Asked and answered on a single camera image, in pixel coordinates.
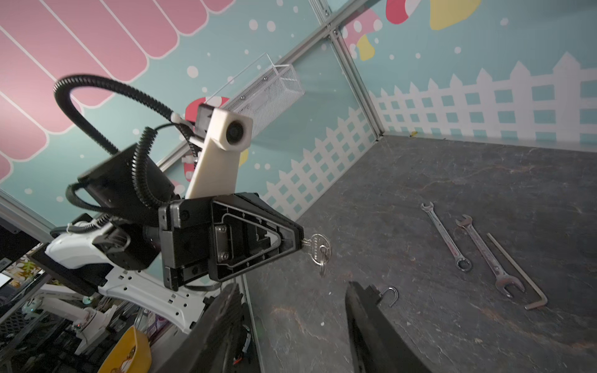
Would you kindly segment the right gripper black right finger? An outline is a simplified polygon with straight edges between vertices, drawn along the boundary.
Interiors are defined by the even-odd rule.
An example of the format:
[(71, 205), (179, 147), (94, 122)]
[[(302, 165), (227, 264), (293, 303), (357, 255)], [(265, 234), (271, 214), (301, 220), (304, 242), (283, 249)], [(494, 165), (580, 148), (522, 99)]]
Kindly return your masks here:
[(345, 309), (354, 371), (429, 372), (378, 307), (382, 297), (372, 285), (348, 283)]

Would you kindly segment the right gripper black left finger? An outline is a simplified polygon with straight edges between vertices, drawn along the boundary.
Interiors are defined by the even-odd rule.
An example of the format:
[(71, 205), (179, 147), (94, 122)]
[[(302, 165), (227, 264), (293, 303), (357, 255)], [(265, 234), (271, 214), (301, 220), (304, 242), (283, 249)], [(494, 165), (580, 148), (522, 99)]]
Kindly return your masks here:
[(183, 343), (154, 372), (233, 372), (242, 326), (242, 293), (228, 284)]

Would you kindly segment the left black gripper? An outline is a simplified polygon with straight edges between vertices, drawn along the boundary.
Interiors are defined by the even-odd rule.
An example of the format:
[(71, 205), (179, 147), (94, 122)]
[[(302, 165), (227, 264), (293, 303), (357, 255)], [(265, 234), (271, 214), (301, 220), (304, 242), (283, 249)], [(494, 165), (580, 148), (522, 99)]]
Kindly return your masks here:
[(299, 251), (303, 227), (255, 193), (171, 200), (159, 209), (163, 283), (228, 281)]

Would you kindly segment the blue padlock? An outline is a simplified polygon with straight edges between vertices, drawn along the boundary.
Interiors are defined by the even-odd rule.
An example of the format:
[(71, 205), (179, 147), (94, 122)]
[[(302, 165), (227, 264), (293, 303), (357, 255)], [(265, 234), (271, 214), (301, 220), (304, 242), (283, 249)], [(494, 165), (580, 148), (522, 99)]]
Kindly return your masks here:
[(389, 286), (386, 289), (382, 290), (376, 300), (376, 304), (380, 306), (382, 302), (388, 298), (388, 306), (392, 308), (397, 301), (400, 299), (400, 293), (397, 288), (393, 286)]

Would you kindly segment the small key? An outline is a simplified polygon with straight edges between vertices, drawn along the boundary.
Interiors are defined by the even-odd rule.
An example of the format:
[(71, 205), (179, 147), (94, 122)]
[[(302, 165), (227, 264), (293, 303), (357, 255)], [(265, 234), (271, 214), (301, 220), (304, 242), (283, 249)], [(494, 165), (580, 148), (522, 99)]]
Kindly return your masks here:
[(332, 245), (329, 239), (325, 235), (315, 233), (310, 238), (302, 240), (302, 248), (319, 267), (320, 276), (323, 278), (326, 275), (326, 266), (333, 255)]

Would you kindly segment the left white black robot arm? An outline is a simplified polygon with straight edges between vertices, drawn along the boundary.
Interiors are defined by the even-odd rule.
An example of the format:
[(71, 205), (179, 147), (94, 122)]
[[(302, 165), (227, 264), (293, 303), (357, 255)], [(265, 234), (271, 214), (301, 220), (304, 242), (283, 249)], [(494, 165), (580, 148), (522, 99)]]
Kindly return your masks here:
[[(147, 127), (137, 143), (119, 150), (75, 107), (72, 92), (80, 88), (132, 99), (183, 135), (196, 162), (183, 197), (151, 160), (159, 129)], [(135, 303), (189, 333), (206, 295), (198, 279), (231, 281), (303, 247), (301, 225), (258, 194), (236, 191), (239, 160), (252, 139), (249, 117), (202, 104), (188, 121), (130, 85), (95, 75), (60, 78), (54, 99), (109, 154), (65, 191), (72, 205), (99, 218), (58, 228), (34, 257), (68, 287)]]

